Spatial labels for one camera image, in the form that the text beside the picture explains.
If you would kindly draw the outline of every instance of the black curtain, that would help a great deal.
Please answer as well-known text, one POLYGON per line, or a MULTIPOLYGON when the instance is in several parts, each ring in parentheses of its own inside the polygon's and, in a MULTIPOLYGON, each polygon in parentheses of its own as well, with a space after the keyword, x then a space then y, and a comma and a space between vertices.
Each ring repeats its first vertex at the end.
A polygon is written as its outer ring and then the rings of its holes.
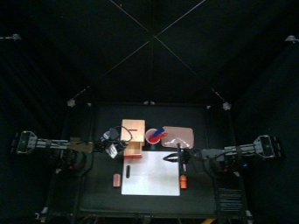
POLYGON ((257 223, 299 223, 299 44, 289 43, 248 91, 233 104, 238 144, 276 136, 284 158, 254 161, 245 188, 257 223))
POLYGON ((66 115, 66 102, 19 43, 0 41, 1 223, 25 223, 25 218, 41 211, 50 181, 42 154, 9 153, 14 133, 31 130, 37 137, 60 138, 66 115))

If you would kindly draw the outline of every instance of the white paper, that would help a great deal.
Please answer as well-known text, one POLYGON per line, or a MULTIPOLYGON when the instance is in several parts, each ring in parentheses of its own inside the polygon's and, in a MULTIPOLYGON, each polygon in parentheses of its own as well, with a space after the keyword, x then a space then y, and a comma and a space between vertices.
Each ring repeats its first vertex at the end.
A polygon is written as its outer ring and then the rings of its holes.
POLYGON ((142 158, 125 158, 121 194, 178 196, 178 165, 164 161, 169 151, 142 151, 142 158))

